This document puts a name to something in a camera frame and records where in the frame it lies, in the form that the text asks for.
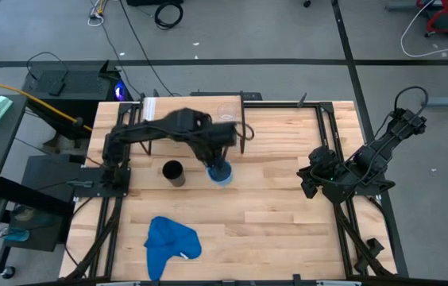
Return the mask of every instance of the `white cable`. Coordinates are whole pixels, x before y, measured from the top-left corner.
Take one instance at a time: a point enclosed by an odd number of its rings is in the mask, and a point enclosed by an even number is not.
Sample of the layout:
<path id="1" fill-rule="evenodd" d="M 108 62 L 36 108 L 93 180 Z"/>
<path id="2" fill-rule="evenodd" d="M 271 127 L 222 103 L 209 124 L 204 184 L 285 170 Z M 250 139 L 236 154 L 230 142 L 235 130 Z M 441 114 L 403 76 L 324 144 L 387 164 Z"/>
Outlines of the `white cable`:
<path id="1" fill-rule="evenodd" d="M 90 2 L 91 2 L 91 4 L 93 4 L 93 7 L 90 8 L 90 13 L 88 14 L 88 22 L 87 22 L 87 24 L 90 27 L 99 27 L 100 25 L 104 24 L 104 17 L 102 17 L 101 15 L 99 15 L 98 13 L 95 12 L 95 8 L 97 8 L 97 4 L 99 3 L 99 0 L 97 0 L 95 2 L 95 4 L 91 0 L 90 0 Z M 91 24 L 90 23 L 91 17 L 98 18 L 100 20 L 100 22 L 98 24 Z"/>
<path id="2" fill-rule="evenodd" d="M 91 23 L 90 23 L 90 18 L 88 18 L 88 22 L 87 22 L 87 24 L 88 24 L 90 27 L 99 27 L 100 25 L 104 24 L 104 18 L 103 18 L 103 17 L 101 17 L 99 14 L 94 14 L 94 16 L 95 16 L 96 18 L 100 19 L 100 22 L 99 22 L 98 24 L 91 24 Z"/>
<path id="3" fill-rule="evenodd" d="M 410 56 L 410 57 L 424 57 L 424 56 L 430 56 L 430 55 L 434 55 L 435 53 L 439 53 L 439 52 L 448 52 L 448 48 L 444 48 L 438 51 L 433 51 L 433 52 L 428 52 L 428 53 L 424 53 L 421 55 L 412 55 L 410 53 L 407 53 L 406 50 L 404 49 L 404 36 L 406 36 L 407 31 L 411 28 L 411 25 L 413 25 L 413 22 L 415 22 L 416 18 L 430 5 L 434 2 L 435 0 L 431 0 L 429 1 L 417 14 L 416 16 L 413 18 L 413 20 L 411 20 L 411 23 L 409 23 L 409 25 L 407 26 L 406 30 L 404 31 L 404 33 L 402 34 L 402 37 L 400 37 L 400 47 L 402 48 L 402 51 L 404 52 L 404 54 L 406 56 Z"/>

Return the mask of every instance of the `black box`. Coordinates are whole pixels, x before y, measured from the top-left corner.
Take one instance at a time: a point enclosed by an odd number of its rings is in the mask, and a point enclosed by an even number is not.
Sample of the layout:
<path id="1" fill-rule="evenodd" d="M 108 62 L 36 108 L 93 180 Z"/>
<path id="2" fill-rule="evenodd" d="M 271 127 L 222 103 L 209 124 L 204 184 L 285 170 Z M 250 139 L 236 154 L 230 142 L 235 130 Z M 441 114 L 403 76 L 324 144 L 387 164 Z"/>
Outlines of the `black box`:
<path id="1" fill-rule="evenodd" d="M 106 65 L 68 65 L 67 72 L 61 63 L 32 63 L 30 70 L 23 91 L 73 118 L 82 118 L 84 125 L 94 125 L 99 102 L 118 101 L 115 87 L 122 84 L 122 80 L 118 72 L 106 73 Z M 133 101 L 128 92 L 124 100 Z M 89 138 L 91 135 L 39 103 L 29 100 L 28 107 L 68 139 Z"/>

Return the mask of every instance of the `yellow cable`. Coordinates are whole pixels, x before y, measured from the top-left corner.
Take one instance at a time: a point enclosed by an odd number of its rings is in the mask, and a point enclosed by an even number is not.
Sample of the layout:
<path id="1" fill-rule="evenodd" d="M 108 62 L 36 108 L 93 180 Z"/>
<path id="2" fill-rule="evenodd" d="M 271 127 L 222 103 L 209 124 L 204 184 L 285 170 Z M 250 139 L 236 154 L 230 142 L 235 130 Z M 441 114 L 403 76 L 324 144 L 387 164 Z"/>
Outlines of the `yellow cable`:
<path id="1" fill-rule="evenodd" d="M 102 4 L 104 3 L 104 0 L 99 0 L 99 1 L 100 1 L 100 4 L 98 5 L 97 13 L 102 16 L 102 14 L 104 13 L 104 9 L 102 8 Z"/>
<path id="2" fill-rule="evenodd" d="M 24 91 L 22 91 L 22 90 L 19 90 L 19 89 L 14 88 L 14 87 L 6 86 L 5 84 L 0 84 L 0 88 L 5 88 L 5 89 L 8 89 L 9 91 L 15 91 L 15 92 L 17 92 L 18 94 L 20 94 L 20 95 L 24 95 L 24 96 L 26 96 L 28 99 L 30 99 L 30 100 L 32 100 L 32 101 L 34 101 L 34 102 L 39 103 L 40 105 L 44 106 L 45 108 L 49 109 L 50 111 L 52 111 L 52 112 L 58 114 L 59 116 L 61 116 L 61 117 L 63 117 L 63 118 L 66 118 L 67 120 L 70 120 L 71 122 L 77 122 L 77 120 L 76 120 L 75 118 L 73 118 L 72 116 L 67 115 L 67 114 L 65 114 L 64 112 L 60 111 L 60 110 L 57 110 L 55 107 L 49 105 L 48 103 L 46 103 L 46 102 L 44 102 L 44 101 L 42 101 L 42 100 L 36 98 L 35 96 L 30 95 L 30 94 L 28 94 L 28 93 L 26 93 L 26 92 L 24 92 Z M 87 129 L 88 131 L 91 131 L 91 127 L 89 127 L 89 126 L 83 125 L 83 128 L 84 128 L 84 129 Z"/>

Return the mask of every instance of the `table leg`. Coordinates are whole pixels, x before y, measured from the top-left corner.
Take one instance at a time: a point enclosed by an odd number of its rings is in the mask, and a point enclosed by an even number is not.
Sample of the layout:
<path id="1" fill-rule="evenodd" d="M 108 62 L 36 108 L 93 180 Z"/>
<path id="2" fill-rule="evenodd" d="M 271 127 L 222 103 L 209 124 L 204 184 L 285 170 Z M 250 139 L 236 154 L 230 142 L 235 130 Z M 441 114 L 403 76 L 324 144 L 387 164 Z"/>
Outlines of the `table leg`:
<path id="1" fill-rule="evenodd" d="M 2 249 L 0 249 L 0 274 L 2 274 L 3 270 L 7 264 L 7 258 L 9 258 L 10 247 L 2 244 Z"/>
<path id="2" fill-rule="evenodd" d="M 42 194 L 3 177 L 0 177 L 0 198 L 62 217 L 72 215 L 73 207 L 70 203 Z"/>

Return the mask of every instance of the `blue light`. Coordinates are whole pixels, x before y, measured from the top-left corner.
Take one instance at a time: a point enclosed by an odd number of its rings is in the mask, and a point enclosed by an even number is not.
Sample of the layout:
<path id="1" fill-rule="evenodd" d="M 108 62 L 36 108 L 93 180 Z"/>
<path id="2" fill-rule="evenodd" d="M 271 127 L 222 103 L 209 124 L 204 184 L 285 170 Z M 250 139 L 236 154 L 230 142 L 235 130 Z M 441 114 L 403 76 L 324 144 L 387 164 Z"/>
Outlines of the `blue light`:
<path id="1" fill-rule="evenodd" d="M 125 101 L 126 100 L 126 85 L 123 84 L 123 82 L 120 80 L 114 87 L 114 97 L 118 101 Z"/>

